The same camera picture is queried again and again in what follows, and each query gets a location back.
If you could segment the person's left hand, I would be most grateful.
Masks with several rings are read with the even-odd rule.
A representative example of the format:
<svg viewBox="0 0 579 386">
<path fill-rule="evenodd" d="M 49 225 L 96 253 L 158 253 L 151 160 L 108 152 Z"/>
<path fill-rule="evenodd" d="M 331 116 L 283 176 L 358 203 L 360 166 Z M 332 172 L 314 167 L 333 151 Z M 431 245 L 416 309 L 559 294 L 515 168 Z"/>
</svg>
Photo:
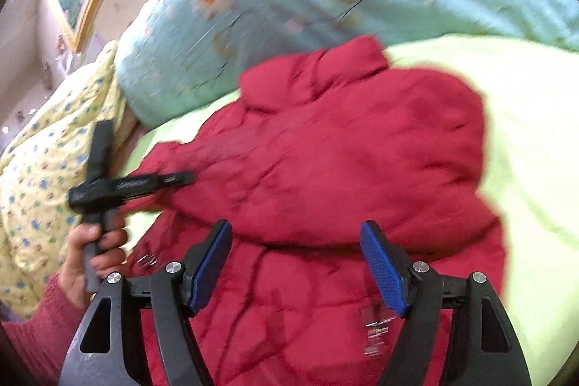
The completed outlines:
<svg viewBox="0 0 579 386">
<path fill-rule="evenodd" d="M 119 215 L 112 216 L 108 231 L 100 224 L 82 223 L 72 229 L 68 238 L 68 252 L 58 274 L 58 284 L 67 299 L 79 309 L 88 306 L 94 288 L 88 288 L 96 278 L 103 279 L 112 272 L 126 271 L 128 242 L 126 222 Z"/>
</svg>

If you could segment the red knit sleeve forearm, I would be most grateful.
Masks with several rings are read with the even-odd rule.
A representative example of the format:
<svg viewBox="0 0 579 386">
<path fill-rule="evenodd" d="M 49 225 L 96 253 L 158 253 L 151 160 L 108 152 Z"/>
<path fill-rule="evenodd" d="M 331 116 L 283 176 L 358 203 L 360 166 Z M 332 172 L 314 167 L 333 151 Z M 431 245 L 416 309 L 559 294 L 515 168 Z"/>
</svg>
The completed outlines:
<svg viewBox="0 0 579 386">
<path fill-rule="evenodd" d="M 32 318 L 1 324 L 1 383 L 56 385 L 83 316 L 52 276 Z"/>
</svg>

